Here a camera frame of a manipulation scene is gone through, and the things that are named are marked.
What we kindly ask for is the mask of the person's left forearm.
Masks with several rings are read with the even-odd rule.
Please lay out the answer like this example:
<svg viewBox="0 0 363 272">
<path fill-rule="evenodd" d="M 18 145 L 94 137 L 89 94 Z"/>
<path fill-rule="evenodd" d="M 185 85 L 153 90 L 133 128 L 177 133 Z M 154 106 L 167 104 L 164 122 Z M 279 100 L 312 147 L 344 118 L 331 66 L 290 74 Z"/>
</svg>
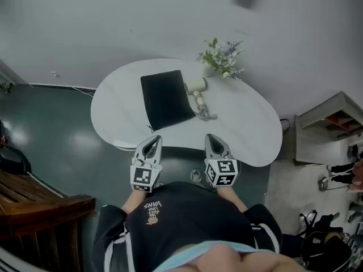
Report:
<svg viewBox="0 0 363 272">
<path fill-rule="evenodd" d="M 122 210 L 127 214 L 130 214 L 133 210 L 135 210 L 143 201 L 147 198 L 148 193 L 133 190 L 131 195 L 128 197 L 127 201 L 123 204 Z"/>
</svg>

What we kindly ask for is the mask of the black printed t-shirt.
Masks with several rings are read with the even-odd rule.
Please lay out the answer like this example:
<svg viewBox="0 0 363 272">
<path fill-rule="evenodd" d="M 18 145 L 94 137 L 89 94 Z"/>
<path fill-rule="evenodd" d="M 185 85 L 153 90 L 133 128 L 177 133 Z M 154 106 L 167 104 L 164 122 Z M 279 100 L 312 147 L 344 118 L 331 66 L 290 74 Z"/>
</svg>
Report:
<svg viewBox="0 0 363 272">
<path fill-rule="evenodd" d="M 100 210 L 93 244 L 96 272 L 165 272 L 216 244 L 242 253 L 280 253 L 281 230 L 267 208 L 245 212 L 215 193 L 187 182 L 156 188 L 132 212 Z"/>
</svg>

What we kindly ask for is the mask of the white ribbed vase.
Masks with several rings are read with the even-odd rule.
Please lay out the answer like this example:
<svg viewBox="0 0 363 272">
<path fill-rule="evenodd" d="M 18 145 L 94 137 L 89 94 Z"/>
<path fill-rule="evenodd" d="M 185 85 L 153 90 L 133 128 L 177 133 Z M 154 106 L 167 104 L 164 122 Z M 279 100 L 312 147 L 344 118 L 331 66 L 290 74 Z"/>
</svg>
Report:
<svg viewBox="0 0 363 272">
<path fill-rule="evenodd" d="M 212 65 L 210 65 L 206 62 L 203 64 L 203 71 L 202 71 L 203 78 L 212 77 L 215 72 L 216 72 L 215 68 Z"/>
</svg>

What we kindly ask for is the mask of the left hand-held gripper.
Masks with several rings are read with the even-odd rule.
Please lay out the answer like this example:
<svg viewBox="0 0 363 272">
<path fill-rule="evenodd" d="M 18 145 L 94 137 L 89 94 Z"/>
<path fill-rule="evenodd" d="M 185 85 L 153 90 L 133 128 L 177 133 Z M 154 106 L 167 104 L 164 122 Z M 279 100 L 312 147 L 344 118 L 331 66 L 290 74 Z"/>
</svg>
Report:
<svg viewBox="0 0 363 272">
<path fill-rule="evenodd" d="M 153 160 L 146 155 L 154 146 Z M 154 135 L 142 141 L 135 150 L 135 156 L 130 166 L 130 184 L 133 190 L 151 193 L 162 172 L 162 166 L 158 164 L 161 159 L 162 137 Z"/>
</svg>

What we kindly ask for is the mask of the grey wooden cabinet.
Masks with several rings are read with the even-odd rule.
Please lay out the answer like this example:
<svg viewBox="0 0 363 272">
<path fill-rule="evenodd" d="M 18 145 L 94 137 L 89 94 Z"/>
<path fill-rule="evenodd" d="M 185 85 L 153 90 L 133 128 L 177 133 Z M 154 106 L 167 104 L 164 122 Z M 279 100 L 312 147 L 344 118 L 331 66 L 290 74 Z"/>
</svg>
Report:
<svg viewBox="0 0 363 272">
<path fill-rule="evenodd" d="M 343 165 L 350 162 L 349 140 L 363 133 L 363 107 L 343 91 L 295 116 L 295 161 Z"/>
</svg>

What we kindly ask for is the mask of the person's right forearm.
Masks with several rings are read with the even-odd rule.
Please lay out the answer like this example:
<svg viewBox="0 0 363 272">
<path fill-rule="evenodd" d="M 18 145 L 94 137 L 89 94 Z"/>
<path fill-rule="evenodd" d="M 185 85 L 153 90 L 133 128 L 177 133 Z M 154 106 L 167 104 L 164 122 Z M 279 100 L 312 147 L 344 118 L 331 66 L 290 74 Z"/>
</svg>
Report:
<svg viewBox="0 0 363 272">
<path fill-rule="evenodd" d="M 232 202 L 241 213 L 244 213 L 248 210 L 247 206 L 237 196 L 232 186 L 218 187 L 217 193 L 220 197 Z"/>
</svg>

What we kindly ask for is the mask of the black fabric pouch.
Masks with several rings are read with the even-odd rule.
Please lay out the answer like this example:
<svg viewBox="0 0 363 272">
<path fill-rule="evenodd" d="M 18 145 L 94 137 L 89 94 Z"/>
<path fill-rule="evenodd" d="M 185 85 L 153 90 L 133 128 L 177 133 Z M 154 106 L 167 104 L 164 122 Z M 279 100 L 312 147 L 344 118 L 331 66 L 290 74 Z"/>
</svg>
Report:
<svg viewBox="0 0 363 272">
<path fill-rule="evenodd" d="M 196 116 L 192 110 L 179 70 L 141 77 L 149 128 L 157 131 Z"/>
</svg>

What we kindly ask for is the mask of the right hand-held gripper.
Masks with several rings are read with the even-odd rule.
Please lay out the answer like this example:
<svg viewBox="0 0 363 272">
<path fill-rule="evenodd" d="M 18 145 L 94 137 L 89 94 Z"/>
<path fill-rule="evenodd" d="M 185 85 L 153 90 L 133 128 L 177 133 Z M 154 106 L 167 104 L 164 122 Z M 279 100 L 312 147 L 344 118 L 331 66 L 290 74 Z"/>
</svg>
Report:
<svg viewBox="0 0 363 272">
<path fill-rule="evenodd" d="M 233 186 L 238 178 L 237 160 L 230 154 L 230 147 L 220 137 L 205 136 L 205 174 L 211 186 Z"/>
</svg>

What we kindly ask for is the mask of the artificial flower bouquet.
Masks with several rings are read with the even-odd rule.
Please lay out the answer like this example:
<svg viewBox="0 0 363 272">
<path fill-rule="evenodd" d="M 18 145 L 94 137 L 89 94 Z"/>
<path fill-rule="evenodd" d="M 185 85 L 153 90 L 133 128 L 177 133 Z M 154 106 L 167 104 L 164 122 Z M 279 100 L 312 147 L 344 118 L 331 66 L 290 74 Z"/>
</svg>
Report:
<svg viewBox="0 0 363 272">
<path fill-rule="evenodd" d="M 237 68 L 237 58 L 243 50 L 240 48 L 242 41 L 219 41 L 214 37 L 212 41 L 204 40 L 208 48 L 198 53 L 197 62 L 205 63 L 213 71 L 220 71 L 224 79 L 240 80 L 239 75 L 244 69 Z"/>
</svg>

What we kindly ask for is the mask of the cream hair dryer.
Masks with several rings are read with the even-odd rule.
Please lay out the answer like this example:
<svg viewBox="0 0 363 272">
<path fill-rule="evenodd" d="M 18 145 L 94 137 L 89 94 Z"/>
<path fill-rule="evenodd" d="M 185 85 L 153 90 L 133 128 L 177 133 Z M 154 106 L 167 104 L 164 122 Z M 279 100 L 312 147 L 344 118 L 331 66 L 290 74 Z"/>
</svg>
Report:
<svg viewBox="0 0 363 272">
<path fill-rule="evenodd" d="M 205 78 L 188 80 L 184 83 L 185 91 L 189 96 L 192 96 L 196 102 L 196 116 L 203 121 L 216 120 L 216 114 L 210 114 L 209 108 L 204 101 L 202 93 L 207 90 L 208 83 Z"/>
</svg>

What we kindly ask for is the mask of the black office chair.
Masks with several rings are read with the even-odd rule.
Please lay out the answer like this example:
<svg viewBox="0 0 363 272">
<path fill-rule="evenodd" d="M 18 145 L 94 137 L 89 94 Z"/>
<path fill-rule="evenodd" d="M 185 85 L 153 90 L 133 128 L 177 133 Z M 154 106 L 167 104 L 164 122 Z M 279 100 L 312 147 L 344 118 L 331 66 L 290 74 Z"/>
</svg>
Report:
<svg viewBox="0 0 363 272">
<path fill-rule="evenodd" d="M 313 272 L 363 272 L 363 235 L 350 235 L 331 224 L 340 214 L 323 215 L 317 211 L 301 213 L 301 247 L 297 262 Z"/>
</svg>

